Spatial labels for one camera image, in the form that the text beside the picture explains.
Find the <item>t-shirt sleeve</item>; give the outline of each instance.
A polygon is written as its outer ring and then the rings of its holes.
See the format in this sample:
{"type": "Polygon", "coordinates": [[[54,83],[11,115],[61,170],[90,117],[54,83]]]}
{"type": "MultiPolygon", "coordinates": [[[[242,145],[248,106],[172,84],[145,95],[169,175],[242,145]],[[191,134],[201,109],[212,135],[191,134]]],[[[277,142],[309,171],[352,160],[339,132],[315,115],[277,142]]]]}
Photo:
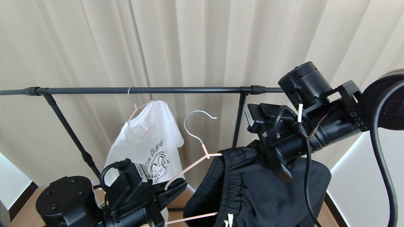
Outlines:
{"type": "Polygon", "coordinates": [[[184,138],[182,137],[181,132],[179,131],[178,125],[174,119],[174,116],[173,116],[168,104],[166,102],[164,102],[164,105],[166,107],[167,116],[170,119],[170,127],[171,127],[171,131],[173,133],[175,145],[177,147],[182,147],[182,145],[184,145],[184,138]]]}

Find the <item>black fabric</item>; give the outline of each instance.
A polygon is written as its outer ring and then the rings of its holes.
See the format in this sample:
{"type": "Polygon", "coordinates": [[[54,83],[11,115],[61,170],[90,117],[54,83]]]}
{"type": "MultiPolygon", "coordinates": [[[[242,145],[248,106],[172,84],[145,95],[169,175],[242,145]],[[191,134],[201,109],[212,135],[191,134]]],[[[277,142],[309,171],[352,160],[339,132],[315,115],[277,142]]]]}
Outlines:
{"type": "MultiPolygon", "coordinates": [[[[245,172],[230,168],[259,155],[249,147],[219,151],[194,195],[184,209],[184,218],[219,212],[216,216],[187,221],[190,227],[225,226],[233,214],[233,227],[313,227],[304,197],[306,159],[289,165],[292,183],[282,182],[270,169],[259,167],[245,172]]],[[[309,195],[318,215],[331,173],[326,166],[312,162],[309,195]]]]}

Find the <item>wooden floor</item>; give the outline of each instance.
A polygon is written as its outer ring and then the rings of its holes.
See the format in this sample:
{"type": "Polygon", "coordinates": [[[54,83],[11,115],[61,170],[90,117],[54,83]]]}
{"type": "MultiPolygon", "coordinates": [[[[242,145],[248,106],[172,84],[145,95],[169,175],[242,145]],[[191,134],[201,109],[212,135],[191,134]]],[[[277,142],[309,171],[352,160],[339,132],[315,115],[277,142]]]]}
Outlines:
{"type": "MultiPolygon", "coordinates": [[[[40,193],[44,190],[44,187],[38,188],[35,193],[31,196],[25,206],[17,214],[14,220],[11,222],[11,227],[43,227],[44,222],[35,210],[35,202],[40,193]]],[[[96,195],[98,201],[104,200],[104,192],[100,189],[96,190],[96,195]]],[[[170,212],[169,220],[176,220],[182,218],[182,212],[170,212]]],[[[323,227],[338,227],[336,221],[334,220],[330,210],[326,204],[323,204],[318,221],[323,227]]],[[[175,223],[169,225],[169,227],[187,227],[187,225],[182,223],[175,223]]]]}

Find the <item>cartoon graphic print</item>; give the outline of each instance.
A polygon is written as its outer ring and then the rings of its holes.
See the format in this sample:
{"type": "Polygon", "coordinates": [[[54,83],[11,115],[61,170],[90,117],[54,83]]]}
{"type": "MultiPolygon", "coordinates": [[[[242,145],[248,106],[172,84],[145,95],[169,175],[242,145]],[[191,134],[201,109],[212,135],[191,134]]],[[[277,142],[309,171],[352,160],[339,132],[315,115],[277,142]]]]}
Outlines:
{"type": "Polygon", "coordinates": [[[168,163],[166,152],[167,150],[160,151],[160,147],[163,146],[163,140],[150,150],[150,157],[147,159],[146,168],[149,169],[153,178],[153,183],[157,183],[162,177],[164,177],[168,171],[168,163]]]}

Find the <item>curtain fold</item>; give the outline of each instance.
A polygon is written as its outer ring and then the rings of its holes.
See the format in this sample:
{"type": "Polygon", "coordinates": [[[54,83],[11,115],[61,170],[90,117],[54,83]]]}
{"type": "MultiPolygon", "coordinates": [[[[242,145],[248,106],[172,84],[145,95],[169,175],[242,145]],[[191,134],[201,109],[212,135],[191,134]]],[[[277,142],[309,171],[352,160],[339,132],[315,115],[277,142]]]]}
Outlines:
{"type": "MultiPolygon", "coordinates": [[[[1,89],[41,87],[277,87],[312,61],[332,87],[353,80],[362,91],[404,65],[403,1],[2,1],[1,89]]],[[[134,110],[126,95],[55,95],[101,170],[134,110]]],[[[164,100],[185,139],[183,167],[229,148],[237,94],[131,95],[164,100]]],[[[247,103],[290,105],[284,94],[249,95],[247,103]]],[[[63,176],[97,179],[44,98],[0,98],[0,151],[37,185],[63,176]]],[[[240,130],[238,146],[256,136],[240,130]]],[[[329,168],[357,137],[314,154],[329,168]]],[[[211,160],[186,174],[197,187],[211,160]]]]}

